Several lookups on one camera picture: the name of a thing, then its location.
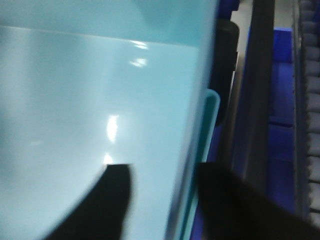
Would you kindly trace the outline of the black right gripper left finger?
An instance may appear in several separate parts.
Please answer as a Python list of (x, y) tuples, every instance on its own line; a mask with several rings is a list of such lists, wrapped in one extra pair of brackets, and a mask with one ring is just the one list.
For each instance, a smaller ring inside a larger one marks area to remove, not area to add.
[(131, 179), (128, 164), (108, 165), (89, 194), (46, 239), (119, 240), (131, 198)]

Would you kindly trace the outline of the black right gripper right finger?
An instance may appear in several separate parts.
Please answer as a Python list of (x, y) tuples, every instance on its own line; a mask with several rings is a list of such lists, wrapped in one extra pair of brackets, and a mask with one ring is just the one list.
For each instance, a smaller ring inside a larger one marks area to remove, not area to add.
[(277, 206), (216, 162), (197, 166), (197, 189), (209, 240), (318, 240), (320, 231)]

